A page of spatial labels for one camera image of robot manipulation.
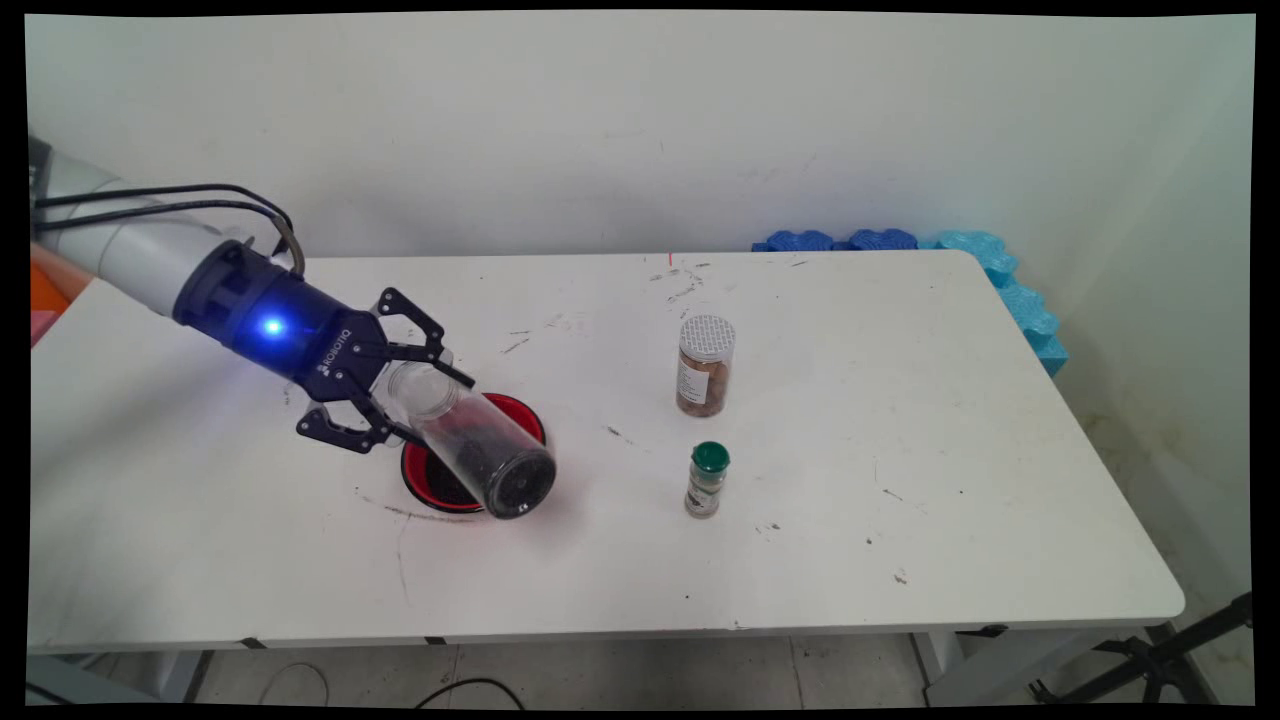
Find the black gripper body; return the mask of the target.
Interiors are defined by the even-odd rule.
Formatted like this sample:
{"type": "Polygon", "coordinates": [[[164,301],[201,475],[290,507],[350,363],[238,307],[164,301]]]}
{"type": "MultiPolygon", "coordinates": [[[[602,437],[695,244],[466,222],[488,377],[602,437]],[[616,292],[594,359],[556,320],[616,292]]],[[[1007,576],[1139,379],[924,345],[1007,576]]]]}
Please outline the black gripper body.
{"type": "Polygon", "coordinates": [[[355,352],[387,342],[370,311],[347,306],[236,241],[197,265],[173,316],[320,404],[346,400],[343,380],[370,391],[388,365],[355,352]]]}

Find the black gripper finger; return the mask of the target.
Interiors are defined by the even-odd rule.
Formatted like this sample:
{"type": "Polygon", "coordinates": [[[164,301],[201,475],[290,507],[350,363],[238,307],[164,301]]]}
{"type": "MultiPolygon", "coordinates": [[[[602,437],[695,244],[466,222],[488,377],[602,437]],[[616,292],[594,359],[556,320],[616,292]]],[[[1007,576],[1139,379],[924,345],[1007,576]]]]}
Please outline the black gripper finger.
{"type": "Polygon", "coordinates": [[[311,402],[297,421],[296,432],[302,437],[355,454],[370,454],[379,445],[428,448],[426,441],[420,434],[399,421],[394,413],[388,413],[372,396],[351,398],[349,404],[365,420],[365,428],[343,427],[332,419],[325,405],[311,402]]]}
{"type": "Polygon", "coordinates": [[[403,345],[392,341],[372,343],[372,357],[387,361],[421,363],[433,366],[461,386],[472,389],[475,379],[453,366],[451,351],[444,346],[445,331],[398,290],[388,287],[372,313],[381,316],[407,318],[422,334],[422,343],[403,345]]]}

